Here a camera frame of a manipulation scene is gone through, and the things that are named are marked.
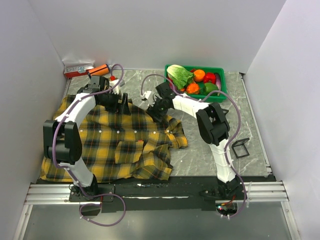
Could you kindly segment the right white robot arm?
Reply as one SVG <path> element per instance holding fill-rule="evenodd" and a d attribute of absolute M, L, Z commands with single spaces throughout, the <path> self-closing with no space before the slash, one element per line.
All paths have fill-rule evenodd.
<path fill-rule="evenodd" d="M 168 109 L 182 111 L 196 119 L 200 136 L 209 145 L 215 161 L 218 193 L 223 199 L 230 199 L 240 182 L 233 170 L 233 160 L 227 146 L 230 125 L 221 106 L 216 102 L 206 103 L 179 96 L 168 82 L 161 83 L 155 89 L 158 93 L 156 98 L 152 97 L 151 91 L 143 94 L 145 99 L 151 100 L 146 112 L 158 123 L 164 121 Z"/>

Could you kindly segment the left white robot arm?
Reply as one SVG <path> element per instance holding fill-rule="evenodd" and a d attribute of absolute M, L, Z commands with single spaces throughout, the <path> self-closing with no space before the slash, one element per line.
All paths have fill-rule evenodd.
<path fill-rule="evenodd" d="M 79 127 L 87 114 L 96 106 L 106 111 L 129 115 L 128 95 L 121 93 L 121 79 L 93 76 L 90 83 L 81 87 L 73 102 L 54 120 L 43 124 L 44 155 L 58 169 L 64 169 L 74 186 L 87 201 L 99 196 L 96 176 L 82 159 L 83 144 Z"/>

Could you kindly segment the black square frame near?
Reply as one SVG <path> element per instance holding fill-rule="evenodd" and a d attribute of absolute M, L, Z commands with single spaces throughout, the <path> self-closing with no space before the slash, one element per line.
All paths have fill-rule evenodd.
<path fill-rule="evenodd" d="M 250 156 L 247 149 L 246 143 L 250 140 L 249 137 L 236 140 L 232 145 L 231 149 L 237 159 L 245 158 Z"/>

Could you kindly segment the orange fruit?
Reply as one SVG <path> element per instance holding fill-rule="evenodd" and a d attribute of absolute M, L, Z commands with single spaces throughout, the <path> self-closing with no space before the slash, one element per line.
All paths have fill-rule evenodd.
<path fill-rule="evenodd" d="M 206 73 L 202 69 L 197 69 L 193 72 L 193 79 L 195 82 L 200 83 L 204 80 Z"/>

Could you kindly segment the black square frame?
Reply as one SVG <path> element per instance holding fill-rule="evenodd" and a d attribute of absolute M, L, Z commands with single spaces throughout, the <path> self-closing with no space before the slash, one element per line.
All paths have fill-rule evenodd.
<path fill-rule="evenodd" d="M 250 156 L 247 149 L 246 143 L 250 140 L 249 137 L 236 140 L 232 145 L 231 149 L 237 159 L 245 158 Z"/>
<path fill-rule="evenodd" d="M 221 109 L 222 110 L 222 112 L 224 113 L 224 115 L 227 115 L 228 114 L 228 112 L 229 112 L 229 110 L 228 109 Z"/>

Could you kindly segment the green plastic crate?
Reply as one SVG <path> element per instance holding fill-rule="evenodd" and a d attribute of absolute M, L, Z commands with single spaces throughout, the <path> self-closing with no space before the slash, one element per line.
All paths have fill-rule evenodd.
<path fill-rule="evenodd" d="M 165 76 L 172 81 L 169 85 L 180 94 L 203 100 L 221 103 L 226 96 L 218 91 L 227 93 L 225 72 L 219 67 L 183 66 L 167 64 L 164 68 Z"/>

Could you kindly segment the orange black cylinder tool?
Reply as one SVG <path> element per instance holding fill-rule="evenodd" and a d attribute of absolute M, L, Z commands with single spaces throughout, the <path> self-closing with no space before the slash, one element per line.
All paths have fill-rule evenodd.
<path fill-rule="evenodd" d="M 89 69 L 87 74 L 91 78 L 92 76 L 104 76 L 111 72 L 111 67 L 108 64 L 103 64 L 92 69 Z"/>

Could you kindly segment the orange carrot slice toy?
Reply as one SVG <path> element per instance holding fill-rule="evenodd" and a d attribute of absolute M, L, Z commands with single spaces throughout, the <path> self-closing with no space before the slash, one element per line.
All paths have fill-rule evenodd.
<path fill-rule="evenodd" d="M 186 93 L 189 95 L 197 95 L 200 92 L 200 86 L 197 83 L 190 83 L 186 88 Z"/>

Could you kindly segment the red bell pepper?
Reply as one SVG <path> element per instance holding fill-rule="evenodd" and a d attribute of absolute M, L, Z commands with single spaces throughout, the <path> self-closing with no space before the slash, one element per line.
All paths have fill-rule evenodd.
<path fill-rule="evenodd" d="M 204 78 L 203 78 L 203 83 L 212 83 L 212 84 L 215 84 L 216 83 L 216 75 L 212 72 L 207 72 L 205 75 L 204 75 Z"/>

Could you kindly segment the black square frame far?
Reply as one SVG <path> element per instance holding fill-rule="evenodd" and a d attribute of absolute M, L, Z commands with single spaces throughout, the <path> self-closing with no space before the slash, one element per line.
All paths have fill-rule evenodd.
<path fill-rule="evenodd" d="M 224 115 L 227 115 L 228 114 L 228 112 L 229 112 L 229 110 L 228 109 L 221 109 L 222 110 L 222 112 L 224 113 Z"/>

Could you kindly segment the red white cardboard box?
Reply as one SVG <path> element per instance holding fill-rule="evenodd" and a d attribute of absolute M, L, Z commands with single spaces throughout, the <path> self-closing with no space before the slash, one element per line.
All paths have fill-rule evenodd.
<path fill-rule="evenodd" d="M 63 75 L 67 79 L 87 75 L 95 67 L 94 63 L 75 63 L 64 68 Z"/>

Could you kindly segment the green bell pepper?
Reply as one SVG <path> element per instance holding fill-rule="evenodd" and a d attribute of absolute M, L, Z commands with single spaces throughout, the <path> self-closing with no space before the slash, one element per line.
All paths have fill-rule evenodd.
<path fill-rule="evenodd" d="M 200 94 L 203 96 L 207 96 L 212 91 L 218 91 L 218 90 L 219 90 L 219 88 L 217 85 L 215 85 L 211 82 L 207 82 L 203 85 L 202 89 L 200 90 Z"/>

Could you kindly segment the yellow plaid shirt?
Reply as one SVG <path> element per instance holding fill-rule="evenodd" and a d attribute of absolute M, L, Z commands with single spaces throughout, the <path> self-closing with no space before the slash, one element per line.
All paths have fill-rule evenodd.
<path fill-rule="evenodd" d="M 79 127 L 82 159 L 98 183 L 118 179 L 168 180 L 171 149 L 188 141 L 180 120 L 165 115 L 154 122 L 145 110 L 129 104 L 130 115 L 107 112 L 97 105 Z"/>

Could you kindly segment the napa cabbage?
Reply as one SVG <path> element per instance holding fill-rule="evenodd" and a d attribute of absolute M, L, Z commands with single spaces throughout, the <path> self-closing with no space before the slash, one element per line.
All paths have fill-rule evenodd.
<path fill-rule="evenodd" d="M 167 69 L 167 75 L 172 80 L 178 90 L 185 88 L 194 81 L 194 74 L 183 66 L 173 64 Z"/>

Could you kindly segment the purple eggplant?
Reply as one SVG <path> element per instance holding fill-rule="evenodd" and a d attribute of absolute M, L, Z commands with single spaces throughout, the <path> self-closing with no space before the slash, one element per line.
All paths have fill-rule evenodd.
<path fill-rule="evenodd" d="M 215 75 L 215 85 L 217 86 L 218 90 L 222 90 L 222 82 L 221 82 L 221 77 L 218 73 L 214 73 Z"/>

